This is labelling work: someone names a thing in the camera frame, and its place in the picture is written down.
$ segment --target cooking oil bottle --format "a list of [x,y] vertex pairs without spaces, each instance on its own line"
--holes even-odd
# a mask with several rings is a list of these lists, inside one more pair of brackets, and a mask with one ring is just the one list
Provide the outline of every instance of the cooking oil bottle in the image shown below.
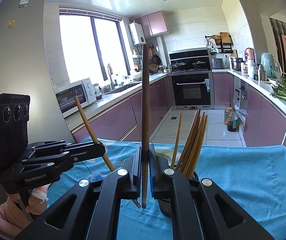
[[224,124],[227,125],[228,114],[231,112],[232,107],[231,104],[227,105],[227,108],[224,110]]
[[228,118],[227,118],[227,130],[228,131],[230,132],[236,131],[237,119],[238,119],[238,116],[236,114],[235,108],[232,107],[231,112],[229,113]]

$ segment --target countertop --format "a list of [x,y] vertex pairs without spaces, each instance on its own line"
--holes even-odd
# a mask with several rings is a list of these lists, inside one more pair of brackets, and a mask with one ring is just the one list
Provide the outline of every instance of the countertop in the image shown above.
[[[286,115],[286,102],[271,96],[271,93],[273,92],[273,90],[272,90],[270,83],[256,81],[250,78],[249,76],[246,76],[245,74],[241,73],[240,71],[234,71],[232,69],[213,69],[212,72],[213,73],[231,73],[232,75],[235,75],[236,77],[244,80],[246,83],[248,83],[249,85],[254,87],[256,90],[258,90],[261,94],[263,94],[269,101],[275,104],[276,107],[278,107]],[[167,76],[167,73],[157,73],[157,74],[150,75],[149,76],[150,84],[153,84],[154,82],[166,76]],[[137,84],[136,86],[133,86],[119,93],[103,95],[101,100],[97,100],[93,102],[92,104],[83,108],[87,119],[92,118],[96,114],[99,114],[105,109],[111,107],[112,105],[123,100],[124,98],[129,97],[130,95],[136,93],[137,91],[141,89],[142,89],[142,83]],[[65,121],[70,131],[72,131],[74,128],[78,127],[80,124],[83,123],[83,120],[78,111],[67,116],[65,118]]]
[[[164,78],[167,76],[167,73],[156,73],[149,76],[150,84],[153,84],[154,82]],[[112,105],[116,104],[117,102],[123,100],[124,98],[129,97],[130,95],[136,93],[137,91],[142,89],[142,83],[137,84],[136,86],[133,86],[129,89],[126,89],[122,92],[115,93],[115,94],[109,94],[109,95],[103,95],[102,99],[97,100],[93,102],[92,104],[86,106],[83,108],[83,111],[86,115],[87,119],[92,118],[93,116],[99,114],[100,112],[104,111],[105,109],[111,107]],[[83,120],[81,118],[81,115],[79,114],[79,111],[67,116],[65,118],[65,122],[67,123],[67,126],[70,131],[72,131],[74,128],[78,127],[80,124],[83,123]]]
[[241,71],[235,71],[232,69],[213,69],[212,72],[231,73],[236,77],[244,80],[246,83],[248,83],[249,85],[254,87],[257,91],[259,91],[261,94],[263,94],[268,100],[274,103],[283,113],[286,114],[286,102],[271,96],[271,93],[273,93],[273,89],[270,83],[264,81],[256,81],[250,78],[249,76],[246,76],[246,74],[242,73]]

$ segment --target microwave oven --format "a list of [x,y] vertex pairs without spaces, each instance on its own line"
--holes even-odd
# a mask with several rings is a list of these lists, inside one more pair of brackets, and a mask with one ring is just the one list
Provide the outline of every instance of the microwave oven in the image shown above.
[[64,117],[77,111],[75,96],[79,98],[82,108],[96,100],[95,88],[89,78],[60,87],[56,89],[55,94]]

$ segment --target person's hand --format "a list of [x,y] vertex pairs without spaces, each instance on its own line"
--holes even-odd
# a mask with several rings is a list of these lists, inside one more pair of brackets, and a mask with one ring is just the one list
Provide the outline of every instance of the person's hand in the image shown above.
[[[38,187],[37,189],[39,189],[41,192],[43,192],[45,195],[47,195],[47,188],[48,188],[48,185],[45,185],[42,187]],[[45,211],[48,201],[45,200],[43,202],[42,199],[30,195],[28,198],[28,203],[29,203],[29,205],[26,207],[26,211],[28,213],[40,215]]]
[[[40,190],[41,192],[43,192],[45,195],[47,195],[47,188],[49,185],[45,185],[45,186],[41,186],[38,187],[36,189]],[[18,200],[21,198],[19,193],[16,194],[7,194],[9,196],[9,199],[14,201],[14,202],[18,202]],[[35,215],[40,215],[42,214],[47,206],[48,201],[43,201],[42,199],[32,196],[30,195],[28,198],[28,203],[29,205],[27,205],[26,207],[26,211],[28,213],[32,213]]]

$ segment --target window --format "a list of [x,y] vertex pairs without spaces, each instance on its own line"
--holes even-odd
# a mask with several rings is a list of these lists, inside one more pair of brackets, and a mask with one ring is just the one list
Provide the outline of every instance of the window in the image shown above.
[[130,74],[119,22],[94,16],[62,14],[60,31],[71,83],[90,78],[92,84],[102,84],[109,79],[109,63],[114,74]]

